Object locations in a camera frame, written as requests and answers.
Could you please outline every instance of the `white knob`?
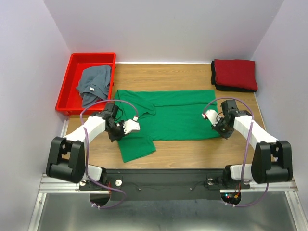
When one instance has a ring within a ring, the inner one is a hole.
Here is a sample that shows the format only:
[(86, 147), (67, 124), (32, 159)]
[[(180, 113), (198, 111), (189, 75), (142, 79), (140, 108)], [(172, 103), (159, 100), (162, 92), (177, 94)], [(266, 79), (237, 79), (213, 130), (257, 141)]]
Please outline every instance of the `white knob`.
[(115, 181), (116, 187), (119, 187), (122, 185), (122, 181), (121, 180), (116, 180)]

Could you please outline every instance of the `red folded cloth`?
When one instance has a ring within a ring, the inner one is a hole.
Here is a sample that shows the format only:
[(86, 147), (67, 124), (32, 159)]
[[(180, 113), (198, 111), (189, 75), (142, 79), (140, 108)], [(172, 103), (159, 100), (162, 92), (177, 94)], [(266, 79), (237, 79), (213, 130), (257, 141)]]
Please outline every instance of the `red folded cloth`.
[(215, 59), (215, 81), (219, 85), (258, 90), (255, 61)]

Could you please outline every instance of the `black folded cloth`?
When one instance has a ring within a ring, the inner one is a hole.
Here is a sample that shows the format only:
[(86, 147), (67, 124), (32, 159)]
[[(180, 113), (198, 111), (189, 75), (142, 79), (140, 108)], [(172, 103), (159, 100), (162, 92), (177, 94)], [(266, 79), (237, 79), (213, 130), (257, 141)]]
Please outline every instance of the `black folded cloth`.
[(255, 92), (253, 90), (246, 89), (246, 88), (237, 88), (237, 87), (229, 87), (229, 86), (219, 85), (215, 81), (216, 72), (215, 72), (215, 63), (214, 63), (214, 61), (212, 61), (212, 63), (211, 63), (211, 70), (212, 70), (211, 83), (212, 83), (212, 85), (215, 85), (215, 88), (217, 90), (221, 90), (221, 91), (237, 91), (237, 92)]

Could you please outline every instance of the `gray floor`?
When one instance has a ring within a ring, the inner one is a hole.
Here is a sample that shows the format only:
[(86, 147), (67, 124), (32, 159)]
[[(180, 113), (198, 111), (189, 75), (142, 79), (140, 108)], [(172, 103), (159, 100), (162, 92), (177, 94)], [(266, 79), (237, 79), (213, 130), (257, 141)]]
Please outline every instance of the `gray floor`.
[[(245, 192), (241, 204), (261, 192)], [(218, 201), (124, 202), (109, 210), (91, 208), (85, 193), (48, 194), (40, 231), (292, 231), (284, 192), (269, 192), (259, 204), (232, 208)]]

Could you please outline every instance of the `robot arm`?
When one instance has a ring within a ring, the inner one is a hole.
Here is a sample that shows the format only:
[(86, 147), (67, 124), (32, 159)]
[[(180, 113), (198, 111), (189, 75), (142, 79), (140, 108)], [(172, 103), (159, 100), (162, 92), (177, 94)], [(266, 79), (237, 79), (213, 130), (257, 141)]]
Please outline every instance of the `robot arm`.
[[(105, 109), (89, 116), (88, 120), (72, 133), (61, 137), (55, 137), (51, 142), (46, 174), (49, 177), (78, 183), (86, 180), (85, 176), (85, 129), (87, 130), (89, 144), (99, 134), (108, 132), (111, 142), (120, 140), (133, 131), (139, 131), (137, 118), (127, 121), (115, 122), (119, 108), (113, 103), (107, 103)], [(70, 153), (69, 159), (62, 155)], [(94, 180), (99, 180), (102, 168), (88, 166), (89, 173)]]
[[(221, 104), (221, 117), (214, 110), (207, 110), (203, 114), (212, 124), (212, 129), (222, 137), (229, 138), (234, 130), (240, 132), (246, 139), (250, 129), (252, 117), (247, 111), (237, 108), (235, 100), (226, 100)], [(252, 164), (245, 165), (245, 180), (256, 183), (270, 183), (290, 181), (293, 177), (291, 145), (287, 141), (279, 141), (268, 134), (258, 123), (253, 121), (250, 145), (255, 154)], [(226, 171), (233, 180), (241, 179), (243, 165), (226, 166)]]

